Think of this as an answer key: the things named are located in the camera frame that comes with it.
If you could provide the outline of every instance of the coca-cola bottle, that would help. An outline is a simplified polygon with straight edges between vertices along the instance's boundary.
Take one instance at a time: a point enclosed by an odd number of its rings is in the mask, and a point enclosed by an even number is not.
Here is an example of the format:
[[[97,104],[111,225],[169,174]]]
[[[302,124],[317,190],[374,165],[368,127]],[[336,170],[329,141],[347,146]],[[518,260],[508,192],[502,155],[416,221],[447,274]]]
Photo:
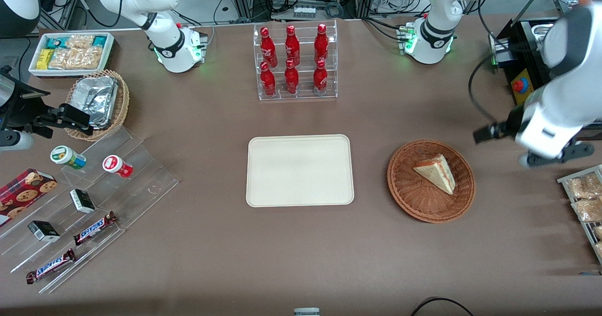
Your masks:
[[[262,61],[261,67],[261,86],[264,88],[265,96],[275,97],[276,96],[276,78],[274,78],[273,72],[269,70],[269,65],[266,61]]]
[[[293,59],[288,59],[286,61],[284,78],[286,78],[286,91],[288,91],[290,95],[297,95],[299,92],[299,72],[297,71],[297,68],[295,68]]]
[[[301,63],[301,56],[299,53],[299,38],[295,34],[295,26],[288,25],[286,27],[286,42],[284,42],[286,48],[286,58],[292,59],[295,66]]]
[[[314,51],[316,52],[316,63],[318,63],[320,59],[327,59],[328,37],[326,36],[326,25],[323,23],[318,24],[318,35],[316,36],[316,41],[314,41]]]
[[[314,71],[314,93],[318,96],[324,96],[326,93],[326,79],[328,72],[325,69],[326,62],[324,59],[319,59],[316,63],[316,71]]]
[[[270,68],[275,68],[278,65],[278,58],[276,57],[276,45],[274,41],[269,37],[269,29],[262,27],[261,33],[261,54],[264,57],[264,61],[269,64]]]

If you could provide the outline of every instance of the white tray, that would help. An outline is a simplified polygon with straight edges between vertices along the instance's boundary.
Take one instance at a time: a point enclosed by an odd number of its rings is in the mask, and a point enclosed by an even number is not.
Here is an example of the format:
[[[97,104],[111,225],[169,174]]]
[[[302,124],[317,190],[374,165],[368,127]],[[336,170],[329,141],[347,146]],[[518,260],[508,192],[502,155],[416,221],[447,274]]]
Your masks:
[[[37,60],[40,58],[40,52],[42,49],[46,48],[46,45],[47,45],[49,39],[68,37],[73,34],[107,37],[107,41],[105,41],[105,46],[103,47],[103,54],[101,55],[101,60],[98,63],[98,67],[96,69],[69,69],[69,70],[36,69]],[[114,37],[109,32],[60,32],[60,33],[44,34],[40,37],[40,41],[38,42],[36,52],[34,53],[34,57],[32,58],[32,61],[30,62],[29,72],[30,72],[30,74],[37,76],[38,78],[75,78],[77,76],[89,75],[89,74],[92,74],[93,72],[103,71],[105,69],[105,67],[107,66],[109,56],[111,55],[111,48],[112,48],[114,40],[115,40]]]
[[[247,203],[251,207],[352,201],[351,150],[343,134],[256,137],[249,142]]]

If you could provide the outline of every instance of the clear acrylic bottle rack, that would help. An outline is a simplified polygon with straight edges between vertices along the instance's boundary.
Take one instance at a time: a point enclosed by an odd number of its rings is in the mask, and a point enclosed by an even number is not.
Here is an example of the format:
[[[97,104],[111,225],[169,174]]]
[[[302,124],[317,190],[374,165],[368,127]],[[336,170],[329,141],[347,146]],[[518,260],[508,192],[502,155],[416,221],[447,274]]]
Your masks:
[[[25,277],[30,271],[43,267],[73,248],[77,261],[60,267],[31,285],[39,293],[52,292],[167,194],[178,181],[151,154],[142,140],[122,127],[101,138],[81,153],[87,163],[81,170],[69,166],[55,175],[58,187],[28,207],[17,218],[0,229],[2,260],[11,273]],[[103,160],[118,155],[131,164],[134,172],[124,179],[103,170]],[[86,190],[96,206],[94,213],[80,213],[75,209],[69,192]],[[113,211],[118,221],[75,247],[73,236]],[[33,221],[48,221],[61,237],[54,243],[38,241],[27,225]]]
[[[326,93],[323,96],[314,94],[314,70],[316,70],[316,61],[314,61],[314,41],[318,34],[318,24],[326,25],[326,35],[328,37],[328,58],[326,59],[326,71],[328,72]],[[286,51],[284,42],[286,41],[286,24],[271,22],[253,27],[253,50],[255,56],[255,73],[257,75],[257,89],[260,100],[296,100],[296,99],[332,99],[338,95],[338,36],[336,21],[322,22],[295,22],[295,32],[299,38],[301,47],[301,64],[297,66],[299,72],[299,92],[297,95],[290,95],[286,91],[286,80],[284,72],[286,71]],[[276,96],[267,97],[261,86],[260,63],[263,61],[261,55],[261,35],[260,29],[267,27],[269,35],[276,45],[276,55],[278,65],[271,71],[276,78]]]

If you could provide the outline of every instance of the brown table surface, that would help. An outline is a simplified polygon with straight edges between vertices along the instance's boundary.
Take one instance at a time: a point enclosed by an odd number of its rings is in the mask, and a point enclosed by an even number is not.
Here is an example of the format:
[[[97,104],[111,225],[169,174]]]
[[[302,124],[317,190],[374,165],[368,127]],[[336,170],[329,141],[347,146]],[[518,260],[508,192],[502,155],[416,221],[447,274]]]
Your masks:
[[[499,30],[507,19],[489,21]],[[142,31],[114,32],[111,68],[131,91],[125,125],[181,183],[52,294],[38,295],[0,258],[1,314],[282,316],[320,307],[324,316],[408,315],[443,296],[476,315],[599,315],[602,277],[578,276],[599,267],[555,179],[602,163],[600,153],[525,170],[513,141],[475,145],[471,133],[486,123],[467,94],[486,52],[476,16],[462,20],[436,65],[400,56],[359,20],[337,23],[340,96],[313,103],[258,101],[252,25],[217,28],[207,62],[184,74],[157,63]],[[30,84],[57,105],[73,80]],[[501,119],[513,106],[502,73],[480,71],[475,92]],[[247,205],[249,140],[298,134],[349,137],[353,203]],[[473,168],[475,202],[456,221],[417,221],[389,193],[390,156],[420,138],[452,145]],[[48,159],[58,144],[88,145],[62,131],[36,138],[32,149],[0,157],[0,183],[29,167],[58,172]]]

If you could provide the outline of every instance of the wicker basket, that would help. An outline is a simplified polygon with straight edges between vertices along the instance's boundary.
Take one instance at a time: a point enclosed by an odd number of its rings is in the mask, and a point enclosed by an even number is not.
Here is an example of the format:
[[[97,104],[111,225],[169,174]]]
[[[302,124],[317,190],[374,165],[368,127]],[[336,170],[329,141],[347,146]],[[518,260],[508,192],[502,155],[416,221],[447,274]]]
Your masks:
[[[456,180],[453,195],[413,169],[420,160],[439,154],[447,160]],[[417,140],[397,149],[389,162],[387,182],[397,204],[413,217],[430,223],[455,220],[466,213],[475,198],[475,176],[466,160],[449,145],[435,140]]]
[[[87,75],[84,78],[99,78],[100,76],[112,76],[119,82],[119,88],[117,90],[117,99],[115,100],[115,108],[113,110],[111,118],[111,125],[105,130],[94,130],[92,136],[88,136],[74,129],[65,129],[67,130],[67,134],[69,134],[69,136],[71,136],[72,138],[95,142],[98,141],[104,135],[108,134],[109,132],[119,129],[119,127],[123,125],[123,121],[125,121],[125,117],[127,116],[127,106],[129,105],[129,90],[127,89],[127,84],[125,84],[123,78],[121,78],[119,74],[112,70],[103,70],[100,72],[95,72],[94,74]],[[73,96],[74,89],[75,84],[73,85],[73,87],[71,87],[71,91],[69,91],[69,94],[67,95],[67,103],[71,102],[71,96]]]

